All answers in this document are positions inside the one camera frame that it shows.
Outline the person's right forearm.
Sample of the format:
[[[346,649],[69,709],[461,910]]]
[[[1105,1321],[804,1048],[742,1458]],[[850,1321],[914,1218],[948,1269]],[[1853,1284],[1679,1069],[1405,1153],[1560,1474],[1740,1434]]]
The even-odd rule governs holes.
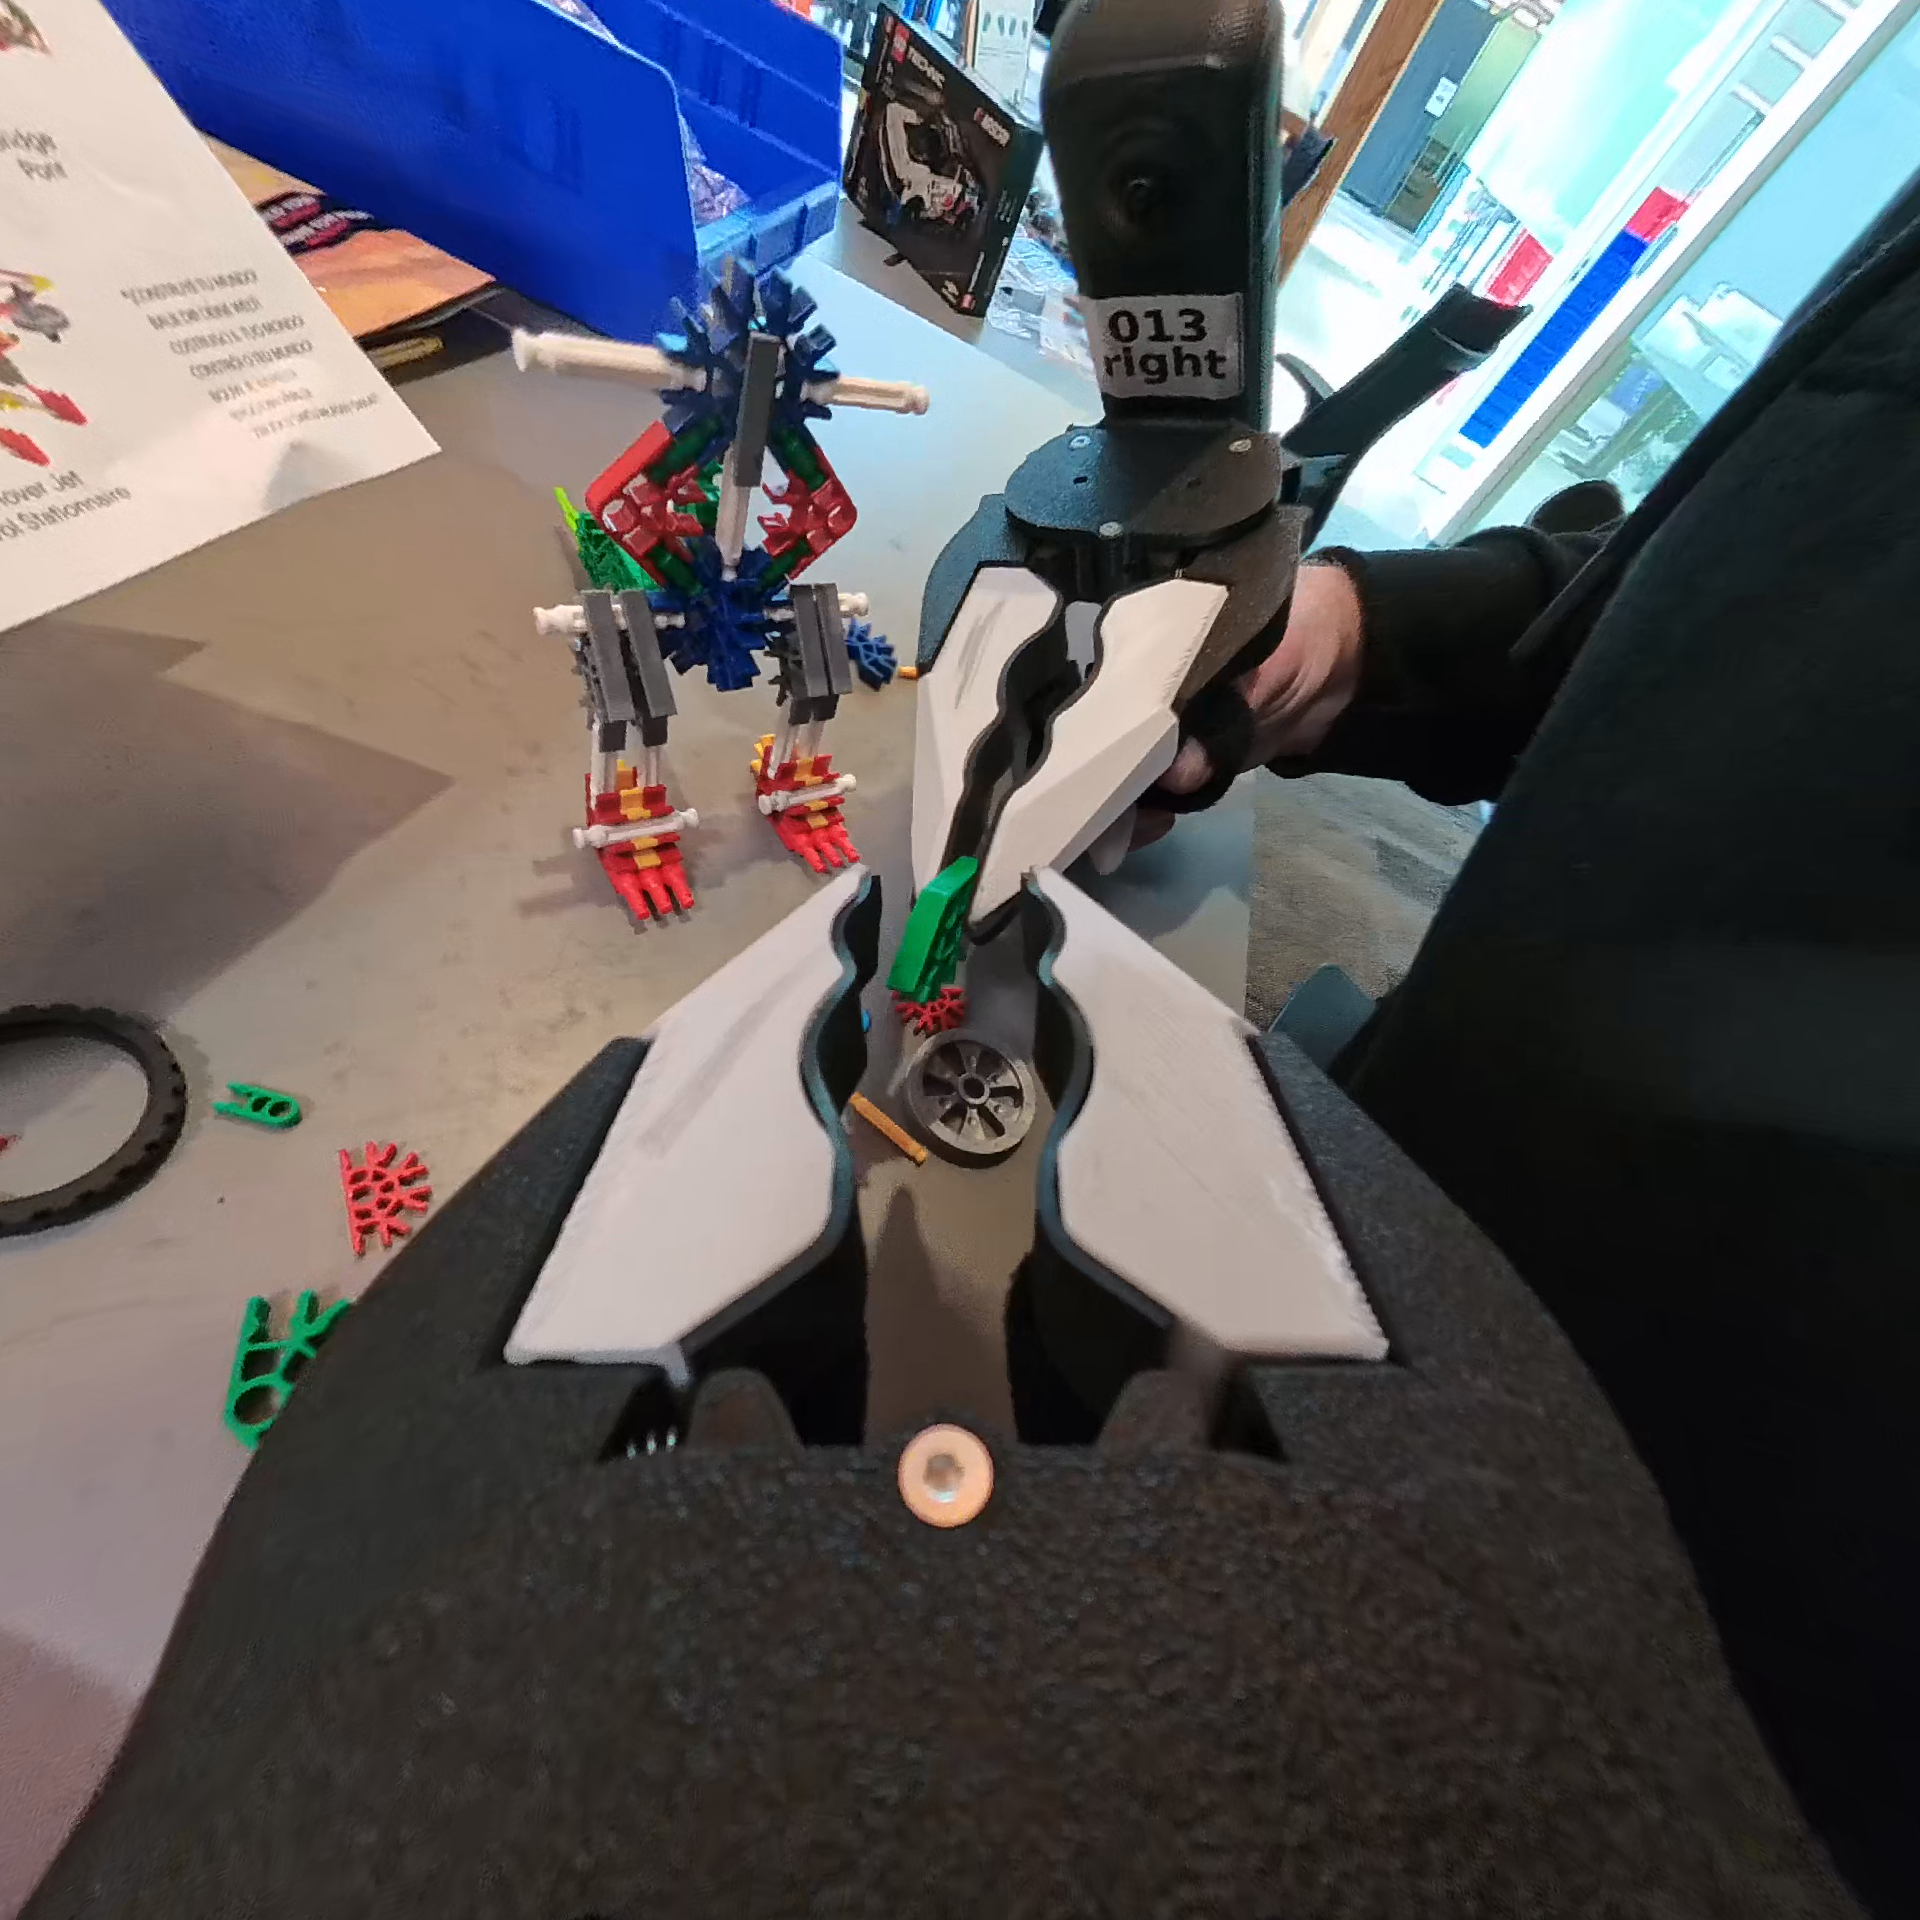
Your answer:
[[[1358,696],[1319,752],[1270,770],[1396,778],[1436,805],[1503,799],[1644,537],[1613,483],[1576,483],[1457,549],[1326,549],[1365,598]]]

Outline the green connector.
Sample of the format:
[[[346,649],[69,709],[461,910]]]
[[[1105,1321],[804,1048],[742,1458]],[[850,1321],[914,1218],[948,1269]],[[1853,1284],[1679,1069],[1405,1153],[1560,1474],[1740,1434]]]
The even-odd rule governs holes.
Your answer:
[[[962,981],[967,947],[970,947],[976,878],[983,878],[983,860],[954,856],[914,894],[896,955],[887,964],[887,993],[896,1003],[925,1005]]]
[[[250,1458],[280,1425],[346,1309],[346,1297],[328,1305],[313,1290],[300,1290],[284,1321],[272,1321],[272,1300],[250,1297],[221,1401],[221,1425]]]

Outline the printed instruction sheet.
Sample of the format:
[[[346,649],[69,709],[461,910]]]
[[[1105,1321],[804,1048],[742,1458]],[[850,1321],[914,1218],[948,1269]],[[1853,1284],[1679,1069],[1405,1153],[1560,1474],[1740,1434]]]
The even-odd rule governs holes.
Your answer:
[[[438,454],[95,0],[5,5],[0,624]]]

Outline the black rubber tyre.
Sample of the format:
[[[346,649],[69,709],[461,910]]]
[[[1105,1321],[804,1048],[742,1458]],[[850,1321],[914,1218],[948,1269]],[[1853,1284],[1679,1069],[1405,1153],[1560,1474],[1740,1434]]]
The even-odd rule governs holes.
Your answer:
[[[71,1227],[83,1218],[121,1207],[164,1167],[185,1129],[185,1069],[157,1023],[69,1003],[0,1014],[5,1048],[51,1039],[110,1043],[114,1055],[125,1055],[145,1073],[145,1110],[137,1129],[83,1179],[47,1194],[5,1200],[0,1205],[5,1241]]]

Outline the grey pulley wheel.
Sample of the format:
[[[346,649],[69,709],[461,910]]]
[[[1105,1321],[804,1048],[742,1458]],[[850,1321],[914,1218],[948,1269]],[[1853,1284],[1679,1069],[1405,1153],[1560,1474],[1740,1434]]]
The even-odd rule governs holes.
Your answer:
[[[1032,1069],[970,1025],[914,1048],[906,1105],[914,1135],[948,1167],[1007,1161],[1041,1110]]]

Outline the person's right hand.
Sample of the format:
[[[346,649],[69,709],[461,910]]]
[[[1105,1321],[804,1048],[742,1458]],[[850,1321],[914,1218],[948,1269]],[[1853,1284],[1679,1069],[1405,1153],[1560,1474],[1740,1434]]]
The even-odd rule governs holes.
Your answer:
[[[1213,805],[1241,772],[1307,759],[1354,709],[1365,674],[1365,598],[1342,554],[1298,571],[1275,649],[1241,683],[1213,683],[1179,733],[1179,759],[1136,809],[1131,848],[1162,844],[1188,799]]]

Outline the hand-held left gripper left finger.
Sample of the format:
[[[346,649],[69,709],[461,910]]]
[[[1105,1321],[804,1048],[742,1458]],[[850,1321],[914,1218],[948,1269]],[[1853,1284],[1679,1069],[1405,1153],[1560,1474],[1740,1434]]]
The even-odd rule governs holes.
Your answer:
[[[760,1374],[804,1444],[865,1425],[865,1247],[848,1105],[883,884],[848,865],[686,993],[508,1338],[508,1365],[640,1367],[612,1451],[669,1451],[699,1387]]]

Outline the colourful construction toy model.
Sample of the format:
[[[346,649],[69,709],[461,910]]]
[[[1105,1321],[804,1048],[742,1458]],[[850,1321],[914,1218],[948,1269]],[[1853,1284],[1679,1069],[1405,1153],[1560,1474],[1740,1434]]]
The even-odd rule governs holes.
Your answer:
[[[742,258],[724,258],[651,347],[509,332],[516,371],[623,379],[661,398],[661,425],[584,502],[557,497],[584,587],[531,613],[567,644],[590,715],[572,844],[637,926],[691,915],[699,809],[666,789],[674,674],[716,691],[776,683],[753,809],[812,872],[857,860],[840,817],[857,778],[831,766],[827,725],[857,687],[848,624],[865,621],[865,598],[827,580],[857,505],[816,425],[836,410],[925,418],[928,395],[840,379],[831,353],[816,301]]]

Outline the black printed box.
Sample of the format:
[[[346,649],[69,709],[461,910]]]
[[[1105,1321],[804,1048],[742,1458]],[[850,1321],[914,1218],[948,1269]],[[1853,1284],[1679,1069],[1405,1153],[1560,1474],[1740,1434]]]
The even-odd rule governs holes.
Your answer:
[[[1036,163],[1041,130],[877,5],[840,190],[962,318],[985,318]]]

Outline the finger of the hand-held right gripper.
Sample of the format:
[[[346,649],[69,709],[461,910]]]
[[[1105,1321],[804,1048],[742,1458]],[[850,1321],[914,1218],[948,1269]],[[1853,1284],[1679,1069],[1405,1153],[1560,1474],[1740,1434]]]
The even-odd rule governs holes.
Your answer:
[[[914,700],[914,887],[970,856],[976,900],[1017,900],[1063,854],[1071,759],[1032,729],[1032,700],[1071,667],[1063,609],[1028,570],[970,580]]]
[[[1007,793],[985,844],[970,936],[1020,894],[1028,872],[1085,856],[1171,770],[1171,696],[1226,602],[1226,584],[1167,580],[1102,609],[1096,669],[1055,715],[1036,770]]]

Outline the blue plastic bin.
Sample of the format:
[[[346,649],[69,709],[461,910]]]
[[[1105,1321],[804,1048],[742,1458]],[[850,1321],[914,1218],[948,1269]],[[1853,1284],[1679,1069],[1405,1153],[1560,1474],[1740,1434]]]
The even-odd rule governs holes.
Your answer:
[[[762,0],[110,0],[175,108],[621,341],[699,301],[684,108],[840,203],[840,43]]]

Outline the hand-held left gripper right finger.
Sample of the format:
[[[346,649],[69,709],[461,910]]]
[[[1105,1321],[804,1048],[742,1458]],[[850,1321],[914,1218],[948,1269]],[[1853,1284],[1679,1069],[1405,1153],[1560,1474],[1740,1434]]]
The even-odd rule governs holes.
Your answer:
[[[1390,1330],[1285,1118],[1253,1025],[1063,872],[1020,887],[1055,1118],[1007,1297],[1011,1422],[1096,1444],[1136,1379],[1179,1430],[1275,1451],[1258,1367],[1358,1367]]]

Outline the clear plastic bags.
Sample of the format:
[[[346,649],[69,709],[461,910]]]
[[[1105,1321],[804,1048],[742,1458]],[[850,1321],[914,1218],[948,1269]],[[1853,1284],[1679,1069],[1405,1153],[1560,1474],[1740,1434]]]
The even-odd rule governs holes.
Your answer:
[[[804,254],[816,181],[791,149],[706,108],[684,108],[684,149],[703,269],[724,258],[776,269]]]

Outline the black office chair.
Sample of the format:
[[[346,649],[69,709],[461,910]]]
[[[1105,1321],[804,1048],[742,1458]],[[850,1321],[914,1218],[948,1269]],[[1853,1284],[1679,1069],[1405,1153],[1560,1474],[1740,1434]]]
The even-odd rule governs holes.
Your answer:
[[[1311,367],[1285,354],[1285,371],[1311,395],[1307,411],[1279,434],[1298,460],[1358,466],[1390,431],[1478,371],[1518,325],[1526,303],[1488,301],[1451,286],[1390,353],[1354,380],[1319,385]]]

